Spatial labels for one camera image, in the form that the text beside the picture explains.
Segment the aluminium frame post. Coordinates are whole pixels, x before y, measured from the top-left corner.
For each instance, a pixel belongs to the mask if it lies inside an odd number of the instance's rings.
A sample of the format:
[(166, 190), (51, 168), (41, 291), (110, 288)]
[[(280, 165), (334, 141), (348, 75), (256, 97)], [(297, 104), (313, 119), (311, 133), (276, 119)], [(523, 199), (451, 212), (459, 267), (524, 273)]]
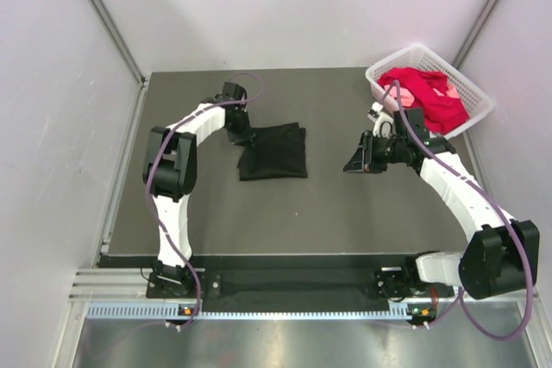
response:
[(109, 36), (113, 46), (118, 51), (123, 62), (129, 69), (129, 72), (131, 73), (133, 79), (138, 83), (138, 85), (143, 85), (146, 81), (146, 77), (138, 66), (135, 58), (133, 57), (127, 45), (127, 42), (123, 39), (123, 36), (118, 29), (111, 13), (109, 12), (104, 0), (88, 1), (93, 8), (98, 20), (100, 21), (107, 35)]
[(483, 3), (480, 12), (477, 14), (474, 22), (470, 26), (470, 29), (467, 31), (461, 46), (452, 60), (452, 66), (456, 69), (460, 69), (461, 66), (466, 61), (467, 57), (474, 48), (475, 43), (480, 38), (485, 27), (490, 22), (492, 14), (495, 9), (499, 6), (501, 0), (486, 0)]

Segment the red t shirt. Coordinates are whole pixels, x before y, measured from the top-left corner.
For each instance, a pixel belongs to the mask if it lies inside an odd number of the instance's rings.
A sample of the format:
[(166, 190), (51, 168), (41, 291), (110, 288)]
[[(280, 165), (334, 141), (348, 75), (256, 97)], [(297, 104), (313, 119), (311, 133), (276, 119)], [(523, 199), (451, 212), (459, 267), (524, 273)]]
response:
[(379, 78), (378, 84), (387, 90), (395, 80), (415, 97), (411, 108), (423, 110), (425, 125), (432, 133), (448, 134), (469, 120), (458, 90), (444, 72), (393, 68)]

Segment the right aluminium frame post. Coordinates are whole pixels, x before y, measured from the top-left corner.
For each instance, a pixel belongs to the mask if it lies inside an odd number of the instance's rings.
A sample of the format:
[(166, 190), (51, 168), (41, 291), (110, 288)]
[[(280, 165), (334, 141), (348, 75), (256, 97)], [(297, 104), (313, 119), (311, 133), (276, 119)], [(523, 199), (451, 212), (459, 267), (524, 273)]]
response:
[(461, 46), (452, 60), (452, 66), (456, 69), (460, 69), (461, 66), (466, 61), (467, 57), (474, 48), (475, 43), (480, 38), (485, 27), (490, 22), (492, 14), (495, 9), (499, 6), (501, 0), (486, 0), (483, 3), (480, 12), (477, 14), (474, 22), (470, 26), (470, 29), (467, 31)]

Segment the black t shirt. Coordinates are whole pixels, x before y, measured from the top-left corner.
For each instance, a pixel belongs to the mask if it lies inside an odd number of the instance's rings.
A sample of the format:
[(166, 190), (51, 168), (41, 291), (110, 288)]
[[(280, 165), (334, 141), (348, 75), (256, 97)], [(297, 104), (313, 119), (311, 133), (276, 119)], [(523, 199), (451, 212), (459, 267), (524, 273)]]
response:
[(237, 168), (242, 182), (272, 178), (307, 178), (306, 129), (297, 122), (253, 128)]

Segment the white plastic basket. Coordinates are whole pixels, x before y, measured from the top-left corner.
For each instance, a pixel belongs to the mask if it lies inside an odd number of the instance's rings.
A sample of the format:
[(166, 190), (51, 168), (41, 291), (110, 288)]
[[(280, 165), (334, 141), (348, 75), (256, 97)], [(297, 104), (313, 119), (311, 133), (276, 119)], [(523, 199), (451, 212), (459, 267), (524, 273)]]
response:
[(393, 113), (423, 110), (425, 126), (433, 134), (456, 137), (483, 120), (493, 100), (445, 59), (421, 44), (405, 47), (365, 72), (371, 92)]

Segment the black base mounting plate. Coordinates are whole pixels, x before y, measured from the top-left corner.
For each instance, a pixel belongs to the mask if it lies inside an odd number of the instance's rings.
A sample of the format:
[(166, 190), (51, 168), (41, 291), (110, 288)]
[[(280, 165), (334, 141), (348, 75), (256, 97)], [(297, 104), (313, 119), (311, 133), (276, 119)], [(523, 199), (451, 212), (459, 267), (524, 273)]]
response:
[(386, 303), (448, 298), (442, 284), (413, 280), (410, 254), (196, 255), (207, 311), (382, 310)]

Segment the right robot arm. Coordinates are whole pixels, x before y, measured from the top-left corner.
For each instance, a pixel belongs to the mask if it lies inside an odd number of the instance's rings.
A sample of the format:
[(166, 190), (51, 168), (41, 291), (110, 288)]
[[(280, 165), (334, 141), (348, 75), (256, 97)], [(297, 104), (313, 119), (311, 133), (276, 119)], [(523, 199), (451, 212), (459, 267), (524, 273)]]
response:
[(532, 221), (518, 221), (496, 210), (478, 191), (455, 148), (423, 124), (420, 108), (388, 115), (376, 103), (368, 112), (374, 123), (343, 170), (382, 173), (404, 164), (430, 186), (460, 224), (467, 239), (462, 253), (420, 253), (406, 260), (405, 289), (415, 296), (433, 284), (462, 287), (485, 299), (521, 290), (536, 282), (540, 233)]

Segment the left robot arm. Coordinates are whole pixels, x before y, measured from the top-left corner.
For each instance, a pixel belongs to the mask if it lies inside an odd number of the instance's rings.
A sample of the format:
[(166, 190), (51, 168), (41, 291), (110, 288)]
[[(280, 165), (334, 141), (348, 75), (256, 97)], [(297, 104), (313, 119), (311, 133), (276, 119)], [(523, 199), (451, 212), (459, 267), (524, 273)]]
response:
[(142, 179), (146, 202), (157, 222), (160, 250), (148, 277), (148, 298), (187, 298), (198, 293), (191, 265), (188, 204), (198, 179), (198, 147), (219, 130), (234, 145), (254, 138), (244, 87), (225, 82), (220, 93), (203, 100), (189, 115), (151, 129)]

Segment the pink t shirt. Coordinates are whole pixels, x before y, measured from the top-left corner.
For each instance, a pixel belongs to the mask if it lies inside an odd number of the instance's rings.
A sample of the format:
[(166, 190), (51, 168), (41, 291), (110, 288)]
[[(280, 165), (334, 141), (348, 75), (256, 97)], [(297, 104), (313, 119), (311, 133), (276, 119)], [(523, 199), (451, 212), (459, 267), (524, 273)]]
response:
[(394, 86), (390, 94), (397, 103), (401, 102), (405, 108), (410, 108), (415, 103), (415, 97), (412, 93), (402, 86)]

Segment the left aluminium frame post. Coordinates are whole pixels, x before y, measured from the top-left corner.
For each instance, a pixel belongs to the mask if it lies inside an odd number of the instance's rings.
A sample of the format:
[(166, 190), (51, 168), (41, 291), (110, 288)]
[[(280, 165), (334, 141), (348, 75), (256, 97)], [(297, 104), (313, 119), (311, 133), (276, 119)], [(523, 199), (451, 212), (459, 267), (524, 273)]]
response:
[(107, 35), (109, 36), (113, 46), (118, 51), (123, 62), (129, 69), (129, 72), (131, 73), (133, 79), (138, 83), (138, 85), (143, 85), (146, 81), (146, 77), (138, 66), (135, 58), (133, 57), (127, 45), (127, 42), (123, 39), (123, 36), (118, 29), (111, 13), (109, 12), (104, 0), (88, 1), (93, 8), (98, 20), (100, 21)]

